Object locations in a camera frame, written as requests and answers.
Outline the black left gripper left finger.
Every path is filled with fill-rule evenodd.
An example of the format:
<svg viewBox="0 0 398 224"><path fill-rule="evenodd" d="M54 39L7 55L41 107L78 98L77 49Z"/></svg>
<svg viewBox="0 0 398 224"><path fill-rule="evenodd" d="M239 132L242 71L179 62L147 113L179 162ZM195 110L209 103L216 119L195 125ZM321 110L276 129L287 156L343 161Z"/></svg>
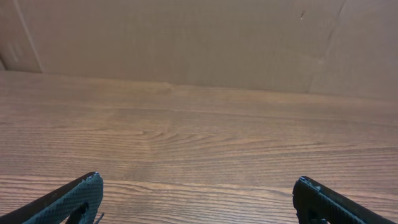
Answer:
<svg viewBox="0 0 398 224"><path fill-rule="evenodd" d="M1 217L11 224L98 224L104 183L98 172L89 172L33 202Z"/></svg>

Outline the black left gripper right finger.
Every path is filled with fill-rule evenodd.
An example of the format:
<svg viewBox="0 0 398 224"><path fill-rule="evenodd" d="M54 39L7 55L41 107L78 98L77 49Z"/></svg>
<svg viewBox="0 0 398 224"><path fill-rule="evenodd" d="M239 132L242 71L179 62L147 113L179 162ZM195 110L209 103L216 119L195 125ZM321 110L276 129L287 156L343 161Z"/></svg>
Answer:
<svg viewBox="0 0 398 224"><path fill-rule="evenodd" d="M300 224L395 224L307 176L292 194Z"/></svg>

